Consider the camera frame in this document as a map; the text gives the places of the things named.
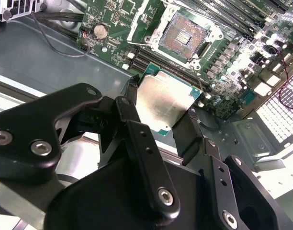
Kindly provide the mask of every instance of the capacitor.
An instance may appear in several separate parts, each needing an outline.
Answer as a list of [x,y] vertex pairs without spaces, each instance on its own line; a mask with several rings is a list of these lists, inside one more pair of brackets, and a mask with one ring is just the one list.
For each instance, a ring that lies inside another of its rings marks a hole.
[[259,65],[260,67],[262,67],[262,68],[265,68],[265,67],[266,67],[266,64],[265,64],[263,61],[261,61],[258,65]]
[[288,49],[293,50],[293,44],[289,44],[289,45],[288,45]]
[[219,103],[221,101],[221,97],[220,96],[216,96],[215,97],[215,101]]
[[225,76],[224,74],[220,74],[220,79],[221,79],[222,81],[225,81],[225,80],[226,80],[226,76]]
[[274,32],[268,32],[266,35],[271,39],[276,39],[278,37]]
[[246,71],[246,70],[242,70],[240,72],[241,76],[244,77],[244,78],[247,78],[248,77],[248,74],[249,74],[249,71]]
[[262,59],[262,61],[263,61],[265,64],[269,64],[269,63],[270,63],[270,60],[267,59],[266,57],[264,57],[264,58]]
[[245,83],[243,83],[242,81],[240,82],[241,87],[246,90],[248,87],[245,85]]
[[285,49],[287,48],[287,44],[285,44],[284,42],[281,41],[275,41],[275,44],[278,45],[280,48]]
[[266,43],[266,45],[272,45],[273,44],[273,40],[269,39],[268,37],[262,37],[261,41],[263,43]]
[[237,60],[236,59],[232,59],[231,60],[232,65],[236,65],[237,64]]

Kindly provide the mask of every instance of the electronic component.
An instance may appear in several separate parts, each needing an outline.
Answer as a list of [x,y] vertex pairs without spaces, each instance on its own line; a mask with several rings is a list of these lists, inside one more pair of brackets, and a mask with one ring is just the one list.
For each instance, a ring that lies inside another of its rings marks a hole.
[[176,13],[159,45],[190,59],[206,36],[205,29],[190,21],[189,18]]
[[108,28],[103,24],[94,27],[93,33],[97,39],[105,39],[108,36]]
[[[272,69],[276,77],[285,72],[278,62],[280,52],[286,57],[286,66],[293,62],[293,18],[285,14],[289,23],[282,23],[277,13],[286,5],[292,14],[289,2],[273,9],[263,1],[255,3],[258,8],[235,0],[190,1],[190,5],[169,2],[89,1],[82,25],[91,31],[87,36],[91,53],[130,74],[142,76],[154,63],[195,87],[200,87],[200,80],[205,92],[222,99],[233,95],[226,106],[220,102],[212,111],[220,118],[229,117],[241,104],[244,89],[238,75],[249,82],[261,77],[267,84]],[[97,25],[105,26],[103,35],[94,34]],[[77,44],[86,47],[82,36]],[[258,84],[246,86],[253,92]],[[210,111],[212,103],[204,103],[203,109]]]
[[280,48],[282,48],[282,49],[285,49],[285,48],[287,48],[287,44],[285,44],[284,42],[281,42],[281,41],[279,41],[279,40],[276,40],[275,42],[274,42],[276,45],[278,45]]

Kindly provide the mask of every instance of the ram slot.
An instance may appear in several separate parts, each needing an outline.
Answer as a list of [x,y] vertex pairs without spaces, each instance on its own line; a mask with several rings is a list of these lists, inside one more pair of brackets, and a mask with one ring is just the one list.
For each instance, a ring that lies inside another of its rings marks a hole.
[[230,4],[235,5],[235,7],[239,6],[239,9],[241,11],[244,11],[244,13],[249,16],[249,13],[251,13],[254,17],[255,20],[259,20],[262,21],[265,19],[265,16],[263,14],[260,13],[260,11],[256,11],[253,8],[249,7],[248,5],[246,5],[243,1],[241,0],[226,0],[228,1]]
[[[139,49],[135,58],[142,59],[149,63],[152,62],[155,65],[160,66],[162,69],[165,69],[166,71],[174,74],[175,76],[187,81],[191,85],[200,88],[198,80],[194,76],[190,75],[189,73],[186,73],[185,71],[181,69],[177,69],[175,66],[172,66],[167,61],[162,60],[161,58],[155,56],[153,53],[150,53],[149,51],[145,49]],[[203,87],[208,87],[207,83],[202,82],[202,85]]]
[[264,12],[261,12],[259,9],[254,8],[251,5],[248,5],[248,2],[246,0],[229,0],[229,1],[232,1],[235,5],[237,5],[238,3],[241,8],[247,10],[251,14],[254,14],[254,15],[257,14],[262,19],[265,19],[267,16]]
[[241,10],[241,8],[237,8],[235,5],[231,4],[230,2],[228,2],[227,0],[221,0],[221,2],[223,4],[225,4],[227,7],[229,7],[231,10],[233,10],[234,12],[238,13],[239,16],[241,16],[242,18],[244,18],[245,20],[247,20],[248,22],[262,28],[264,26],[264,23],[259,22],[257,19],[251,17],[249,14],[246,14],[245,12],[243,12]]
[[204,0],[204,1],[207,2],[208,4],[212,4],[212,7],[214,7],[217,11],[221,12],[222,15],[224,15],[225,17],[234,19],[238,24],[240,24],[244,28],[246,28],[248,32],[254,32],[255,31],[254,28],[252,28],[251,26],[247,25],[246,23],[244,23],[243,21],[241,21],[239,18],[235,17],[234,15],[232,15],[230,12],[228,12],[226,9],[224,9],[224,7],[219,5],[217,2],[208,1],[208,0]]
[[196,4],[198,8],[200,8],[202,11],[204,11],[206,14],[210,15],[211,18],[217,20],[218,22],[234,29],[237,33],[242,35],[244,38],[247,38],[250,40],[251,35],[248,34],[246,31],[240,30],[241,28],[236,27],[233,23],[230,23],[229,21],[226,20],[225,17],[222,17],[222,15],[217,14],[217,12],[212,11],[211,9],[208,9],[205,5],[201,4],[198,0],[193,0],[193,2]]

